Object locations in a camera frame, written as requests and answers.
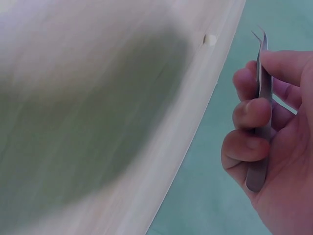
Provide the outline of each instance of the tweezer tip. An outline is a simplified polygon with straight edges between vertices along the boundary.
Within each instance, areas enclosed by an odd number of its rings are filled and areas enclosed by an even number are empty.
[[[258,37],[258,35],[256,35],[253,31],[251,31],[253,34],[254,34],[254,36],[259,40],[259,42],[260,43],[262,43],[262,40]]]
[[[259,29],[263,32],[264,36],[266,37],[265,30],[261,26],[259,26],[258,24],[257,24],[257,26],[259,27]]]

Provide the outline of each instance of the small white object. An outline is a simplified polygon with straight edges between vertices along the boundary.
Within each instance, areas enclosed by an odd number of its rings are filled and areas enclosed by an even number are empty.
[[[217,37],[215,35],[209,35],[208,38],[207,38],[208,42],[209,42],[209,45],[210,47],[214,46],[217,42]]]

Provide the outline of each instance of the light wood surface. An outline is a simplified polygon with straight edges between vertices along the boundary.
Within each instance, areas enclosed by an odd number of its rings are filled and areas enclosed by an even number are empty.
[[[145,234],[213,93],[244,3],[6,4],[0,234]]]

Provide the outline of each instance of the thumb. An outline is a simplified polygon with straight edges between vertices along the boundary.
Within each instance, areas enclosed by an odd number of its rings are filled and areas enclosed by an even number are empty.
[[[306,65],[313,59],[313,51],[263,51],[261,63],[273,77],[300,86],[301,75]]]

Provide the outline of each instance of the curved tweezers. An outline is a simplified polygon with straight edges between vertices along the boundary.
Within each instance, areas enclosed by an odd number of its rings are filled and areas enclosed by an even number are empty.
[[[260,50],[257,58],[257,82],[258,90],[256,98],[263,97],[266,98],[270,105],[272,106],[272,76],[264,69],[261,64],[260,56],[263,50],[268,50],[268,39],[264,30],[263,40],[261,40],[254,32],[252,32],[260,42]],[[270,142],[271,137],[271,118],[266,126],[255,128],[254,133],[256,136],[266,139]],[[246,175],[246,186],[250,191],[259,192],[265,182],[266,175],[268,171],[268,157],[260,161],[249,163],[248,172]]]

